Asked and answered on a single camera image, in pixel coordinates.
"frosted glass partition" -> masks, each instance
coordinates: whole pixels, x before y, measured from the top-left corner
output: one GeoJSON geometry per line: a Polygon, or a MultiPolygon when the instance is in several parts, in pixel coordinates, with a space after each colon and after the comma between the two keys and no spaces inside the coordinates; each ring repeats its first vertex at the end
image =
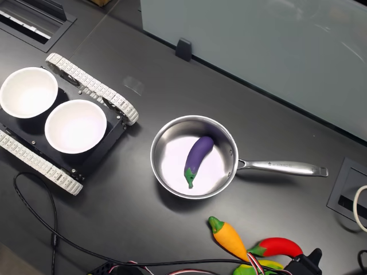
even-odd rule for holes
{"type": "Polygon", "coordinates": [[[367,7],[352,0],[141,0],[144,30],[367,140],[367,7]]]}

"black tabletop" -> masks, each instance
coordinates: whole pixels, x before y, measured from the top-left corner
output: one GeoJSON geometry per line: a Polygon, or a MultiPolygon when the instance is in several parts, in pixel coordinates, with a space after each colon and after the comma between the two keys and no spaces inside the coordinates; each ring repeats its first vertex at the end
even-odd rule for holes
{"type": "MultiPolygon", "coordinates": [[[[248,247],[263,238],[286,237],[305,254],[321,248],[324,274],[357,269],[357,252],[366,248],[367,234],[343,229],[326,204],[344,157],[367,165],[367,148],[195,61],[180,60],[173,50],[127,26],[119,18],[122,2],[113,1],[105,10],[84,1],[63,4],[78,19],[50,52],[70,59],[121,93],[140,118],[78,196],[48,182],[62,235],[123,261],[231,258],[213,241],[207,219],[214,215],[233,225],[248,247]],[[126,77],[142,83],[144,90],[136,93],[126,88],[126,77]],[[184,115],[204,115],[223,124],[236,140],[241,158],[312,163],[327,167],[330,175],[310,178],[240,171],[213,198],[194,202],[176,198],[155,179],[150,146],[164,124],[184,115]]],[[[3,31],[0,41],[0,83],[17,69],[45,65],[48,54],[3,31]]],[[[50,234],[27,211],[12,185],[13,176],[24,170],[32,169],[0,150],[0,242],[50,274],[50,234]]],[[[51,205],[41,185],[23,178],[19,187],[51,223],[51,205]]],[[[275,259],[289,261],[285,256],[275,259]]],[[[56,274],[83,274],[102,263],[61,243],[56,274]]],[[[191,267],[229,274],[236,266],[191,267]]],[[[179,268],[183,266],[151,270],[163,274],[179,268]]]]}

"black device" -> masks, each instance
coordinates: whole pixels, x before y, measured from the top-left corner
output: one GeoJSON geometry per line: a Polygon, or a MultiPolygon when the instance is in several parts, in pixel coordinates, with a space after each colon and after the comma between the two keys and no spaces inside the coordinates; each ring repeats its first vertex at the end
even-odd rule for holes
{"type": "Polygon", "coordinates": [[[98,266],[95,270],[89,272],[88,275],[143,275],[139,268],[130,266],[118,266],[109,273],[113,266],[114,263],[106,262],[105,264],[98,266]]]}
{"type": "Polygon", "coordinates": [[[82,182],[100,164],[107,152],[126,130],[123,118],[105,104],[97,102],[89,95],[56,76],[59,85],[54,104],[44,113],[30,119],[19,119],[0,109],[0,129],[38,156],[63,170],[74,180],[82,182]],[[49,114],[60,104],[75,99],[88,100],[97,104],[107,118],[107,129],[102,140],[94,148],[80,154],[65,154],[54,149],[45,137],[44,127],[49,114]]]}
{"type": "Polygon", "coordinates": [[[309,256],[298,255],[284,269],[293,275],[321,275],[322,271],[319,268],[321,256],[321,249],[316,248],[309,256]]]}

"saucepan handle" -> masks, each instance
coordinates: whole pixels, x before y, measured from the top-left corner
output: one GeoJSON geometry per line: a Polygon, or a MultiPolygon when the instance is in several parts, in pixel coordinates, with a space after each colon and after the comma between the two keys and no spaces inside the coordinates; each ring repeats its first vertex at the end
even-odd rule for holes
{"type": "Polygon", "coordinates": [[[239,162],[243,163],[243,166],[239,167],[238,170],[257,169],[299,176],[328,176],[329,174],[327,168],[302,162],[284,162],[281,160],[253,162],[242,159],[239,159],[239,162]]]}

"toy pepper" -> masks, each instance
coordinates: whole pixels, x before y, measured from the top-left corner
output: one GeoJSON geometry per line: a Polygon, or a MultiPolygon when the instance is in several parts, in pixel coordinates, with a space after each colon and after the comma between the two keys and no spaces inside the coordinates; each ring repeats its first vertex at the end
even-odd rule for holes
{"type": "MultiPolygon", "coordinates": [[[[262,266],[273,268],[273,269],[283,269],[284,268],[283,265],[281,265],[280,263],[269,261],[269,260],[260,260],[259,264],[261,264],[262,266]]],[[[276,274],[276,273],[272,271],[265,271],[265,274],[268,275],[268,274],[276,274]]],[[[235,269],[235,271],[233,272],[233,275],[256,275],[256,273],[251,265],[240,265],[238,268],[235,269]]]]}
{"type": "Polygon", "coordinates": [[[219,221],[216,217],[210,217],[209,224],[214,238],[224,249],[244,261],[249,261],[240,236],[230,224],[219,221]]]}
{"type": "Polygon", "coordinates": [[[264,239],[249,249],[248,252],[261,257],[287,255],[294,258],[303,254],[302,249],[295,242],[285,238],[264,239]]]}

